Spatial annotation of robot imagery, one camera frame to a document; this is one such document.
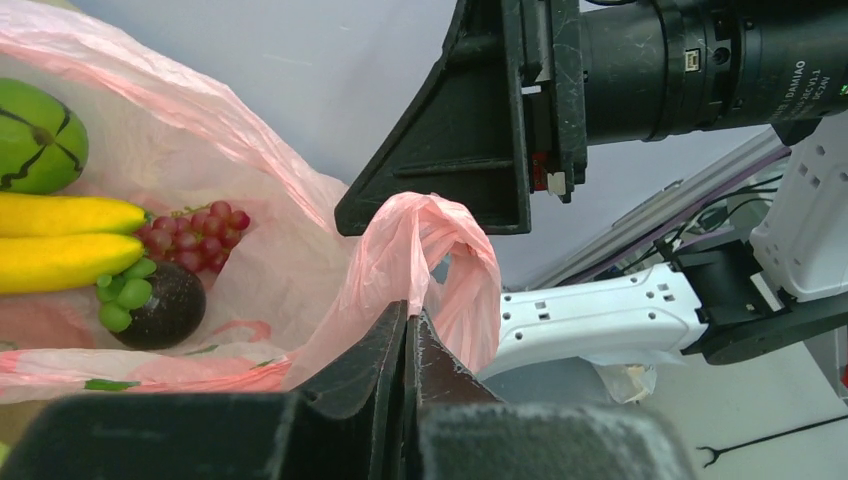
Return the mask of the pink plastic bag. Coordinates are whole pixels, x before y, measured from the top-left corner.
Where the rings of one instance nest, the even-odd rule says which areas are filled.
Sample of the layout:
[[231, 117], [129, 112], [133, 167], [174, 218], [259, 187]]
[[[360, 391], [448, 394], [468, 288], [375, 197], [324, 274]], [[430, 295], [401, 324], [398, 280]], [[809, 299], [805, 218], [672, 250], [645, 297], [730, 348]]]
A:
[[495, 358], [500, 271], [464, 206], [403, 193], [361, 238], [338, 235], [342, 182], [315, 171], [226, 85], [73, 10], [3, 2], [1, 73], [51, 92], [85, 124], [89, 161], [71, 194], [154, 212], [223, 199], [252, 216], [207, 280], [203, 322], [174, 348], [123, 349], [99, 324], [90, 288], [3, 297], [3, 403], [96, 390], [281, 391], [359, 341], [397, 300], [426, 310], [471, 371]]

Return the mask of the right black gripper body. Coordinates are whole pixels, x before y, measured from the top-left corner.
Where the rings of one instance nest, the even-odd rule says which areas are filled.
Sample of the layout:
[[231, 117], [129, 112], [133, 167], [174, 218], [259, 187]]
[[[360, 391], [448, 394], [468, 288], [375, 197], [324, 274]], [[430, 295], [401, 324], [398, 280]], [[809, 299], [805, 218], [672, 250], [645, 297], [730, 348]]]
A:
[[843, 1], [507, 1], [520, 200], [569, 201], [591, 145], [770, 125], [785, 144], [847, 108]]

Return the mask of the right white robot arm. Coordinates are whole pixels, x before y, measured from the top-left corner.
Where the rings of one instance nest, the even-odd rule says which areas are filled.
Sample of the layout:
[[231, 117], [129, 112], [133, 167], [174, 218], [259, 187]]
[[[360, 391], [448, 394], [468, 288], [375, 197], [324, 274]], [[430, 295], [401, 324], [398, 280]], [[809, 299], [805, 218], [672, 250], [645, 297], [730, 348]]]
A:
[[460, 1], [335, 224], [359, 236], [411, 191], [523, 234], [530, 195], [568, 202], [591, 145], [764, 124], [792, 156], [756, 227], [627, 276], [505, 295], [488, 373], [636, 349], [737, 363], [847, 322], [843, 1]]

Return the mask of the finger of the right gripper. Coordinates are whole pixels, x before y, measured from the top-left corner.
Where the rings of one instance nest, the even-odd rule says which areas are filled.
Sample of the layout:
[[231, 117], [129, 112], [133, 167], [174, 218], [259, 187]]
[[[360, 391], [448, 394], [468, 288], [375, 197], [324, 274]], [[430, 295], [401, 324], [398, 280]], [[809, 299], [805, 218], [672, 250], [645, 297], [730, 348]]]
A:
[[459, 1], [440, 58], [335, 208], [358, 236], [392, 196], [436, 194], [489, 235], [531, 228], [519, 2]]

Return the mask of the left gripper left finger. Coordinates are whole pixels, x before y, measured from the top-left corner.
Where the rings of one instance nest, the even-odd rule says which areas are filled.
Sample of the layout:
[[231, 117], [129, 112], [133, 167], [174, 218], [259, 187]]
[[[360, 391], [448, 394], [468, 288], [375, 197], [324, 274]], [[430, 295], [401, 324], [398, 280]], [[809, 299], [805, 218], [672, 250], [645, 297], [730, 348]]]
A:
[[288, 393], [106, 393], [52, 403], [5, 479], [388, 479], [402, 442], [405, 302]]

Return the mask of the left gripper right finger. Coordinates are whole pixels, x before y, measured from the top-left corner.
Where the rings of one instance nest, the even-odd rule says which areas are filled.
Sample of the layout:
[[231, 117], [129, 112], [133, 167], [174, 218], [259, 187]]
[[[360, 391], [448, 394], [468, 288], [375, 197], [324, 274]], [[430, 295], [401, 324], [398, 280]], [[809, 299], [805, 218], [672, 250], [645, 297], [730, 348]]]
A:
[[632, 407], [504, 402], [441, 342], [406, 337], [407, 479], [692, 479], [667, 421]]

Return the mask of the yellow fake banana bunch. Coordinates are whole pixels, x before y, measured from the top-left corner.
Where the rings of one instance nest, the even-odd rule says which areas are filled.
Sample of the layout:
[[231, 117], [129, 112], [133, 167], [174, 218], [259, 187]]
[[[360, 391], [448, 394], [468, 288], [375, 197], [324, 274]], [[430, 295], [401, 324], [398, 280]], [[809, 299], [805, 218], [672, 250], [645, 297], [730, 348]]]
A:
[[123, 272], [145, 252], [147, 212], [124, 200], [1, 194], [1, 293], [56, 292]]

